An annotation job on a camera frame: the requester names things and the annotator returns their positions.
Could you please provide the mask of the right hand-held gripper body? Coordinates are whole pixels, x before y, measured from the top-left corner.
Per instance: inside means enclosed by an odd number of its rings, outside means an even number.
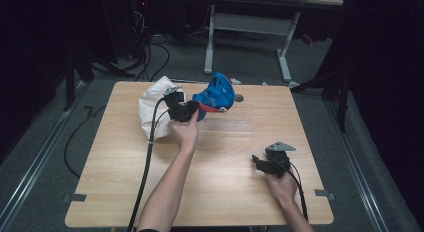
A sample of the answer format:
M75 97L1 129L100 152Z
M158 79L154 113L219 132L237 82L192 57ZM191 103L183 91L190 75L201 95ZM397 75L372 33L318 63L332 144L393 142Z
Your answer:
M275 142L265 148L268 161L275 167L275 174L281 178L286 171L290 170L290 159L288 151L295 151L296 148L283 142Z

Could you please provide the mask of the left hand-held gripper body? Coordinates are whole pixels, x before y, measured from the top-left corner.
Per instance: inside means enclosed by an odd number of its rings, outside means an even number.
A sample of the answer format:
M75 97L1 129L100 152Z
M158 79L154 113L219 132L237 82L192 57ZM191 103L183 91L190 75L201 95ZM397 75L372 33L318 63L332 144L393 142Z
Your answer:
M166 89L163 95L171 120L183 122L193 114L193 109L190 108L189 101L185 100L185 94L180 86Z

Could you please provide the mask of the blue cloth with red trim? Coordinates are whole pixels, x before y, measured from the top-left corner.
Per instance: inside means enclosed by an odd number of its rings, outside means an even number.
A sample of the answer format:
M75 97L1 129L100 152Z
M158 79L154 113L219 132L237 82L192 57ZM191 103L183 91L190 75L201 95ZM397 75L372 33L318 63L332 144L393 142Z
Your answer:
M192 99L199 103L198 121L207 113L224 113L229 110L235 99L232 82L222 73L215 72L205 90L194 94Z

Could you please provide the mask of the white cloth bag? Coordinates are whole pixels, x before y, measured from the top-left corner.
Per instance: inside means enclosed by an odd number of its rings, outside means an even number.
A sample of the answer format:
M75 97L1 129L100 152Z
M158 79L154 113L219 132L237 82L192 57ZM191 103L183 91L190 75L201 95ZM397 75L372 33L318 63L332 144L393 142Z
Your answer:
M171 119L168 115L165 115L168 106L166 104L160 104L158 108L155 108L157 102L169 94L168 89L171 89L173 92L182 92L180 85L174 84L167 76L163 76L139 97L138 116L141 128L147 137L150 137L154 112L157 112L156 120L158 121L154 131L154 138L159 139L171 134Z

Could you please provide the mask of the person's left hand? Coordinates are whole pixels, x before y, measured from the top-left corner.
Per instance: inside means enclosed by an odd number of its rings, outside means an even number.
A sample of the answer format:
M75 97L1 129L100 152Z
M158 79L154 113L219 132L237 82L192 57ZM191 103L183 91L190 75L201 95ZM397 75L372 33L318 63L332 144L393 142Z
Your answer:
M197 126L198 112L188 122L174 121L171 131L181 152L192 153L197 145L199 131Z

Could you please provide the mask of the person's right hand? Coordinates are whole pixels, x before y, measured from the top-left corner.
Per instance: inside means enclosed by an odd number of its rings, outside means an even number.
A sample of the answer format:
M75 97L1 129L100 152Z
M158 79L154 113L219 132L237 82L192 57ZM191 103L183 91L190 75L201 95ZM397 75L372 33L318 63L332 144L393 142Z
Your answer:
M295 194L297 184L291 175L285 173L281 178L266 173L265 177L269 184L271 193L283 209L295 205Z

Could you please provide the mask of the grey tape piece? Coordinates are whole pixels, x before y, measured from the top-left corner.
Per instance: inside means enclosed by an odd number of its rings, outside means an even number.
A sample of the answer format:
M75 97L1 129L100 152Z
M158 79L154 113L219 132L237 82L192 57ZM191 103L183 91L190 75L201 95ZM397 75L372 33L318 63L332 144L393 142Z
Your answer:
M69 195L65 195L62 201L65 203L70 203L72 201L84 202L85 199L86 199L85 194L69 194Z
M330 193L325 189L315 189L315 195L318 197L326 197L329 201L335 201L337 198L334 193Z

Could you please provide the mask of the black stand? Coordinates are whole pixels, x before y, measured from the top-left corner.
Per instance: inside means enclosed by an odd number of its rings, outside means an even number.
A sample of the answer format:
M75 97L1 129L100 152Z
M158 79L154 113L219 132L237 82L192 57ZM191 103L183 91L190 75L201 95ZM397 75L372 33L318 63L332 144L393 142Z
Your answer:
M321 97L324 100L336 99L338 101L338 110L336 113L337 125L345 133L350 77L350 70L335 70L324 75L318 75L312 80L291 88L291 92L298 93L307 88L322 87Z
M84 50L73 48L65 58L65 111L71 108L76 99L76 76L79 76L83 82L92 82L94 72L91 69L90 54Z

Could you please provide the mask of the white-framed desk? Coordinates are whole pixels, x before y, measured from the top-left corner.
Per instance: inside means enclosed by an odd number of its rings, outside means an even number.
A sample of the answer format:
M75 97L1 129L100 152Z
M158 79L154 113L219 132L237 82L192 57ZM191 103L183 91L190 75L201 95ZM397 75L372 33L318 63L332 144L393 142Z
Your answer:
M324 5L342 6L343 0L270 0L271 2L290 2L295 5ZM283 80L289 86L298 86L291 78L290 70L287 64L286 54L292 40L293 34L298 24L300 11L295 11L288 18L269 18L259 15L242 15L231 12L216 12L215 6L209 6L209 31L208 45L206 48L204 73L211 74L213 70L214 56L214 34L216 30L248 32L265 35L283 36L285 41L282 47L276 50Z

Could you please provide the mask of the metal floor rail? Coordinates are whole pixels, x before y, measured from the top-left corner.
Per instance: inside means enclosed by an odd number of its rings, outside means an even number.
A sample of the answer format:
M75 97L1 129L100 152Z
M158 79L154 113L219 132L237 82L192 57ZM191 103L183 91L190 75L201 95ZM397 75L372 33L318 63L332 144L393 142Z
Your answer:
M73 102L65 88L37 114L27 131L0 165L0 232L7 232L49 160L59 136L90 82L80 81Z
M349 141L349 138L345 132L342 131L338 119L337 110L333 102L323 102L327 112L329 113L330 119L335 126L338 137L342 144L342 151L347 161L347 166L353 178L353 181L358 190L362 204L368 214L370 222L375 232L389 232L387 224L382 216L374 193L366 180L365 174L361 169L360 163L356 158L355 151Z

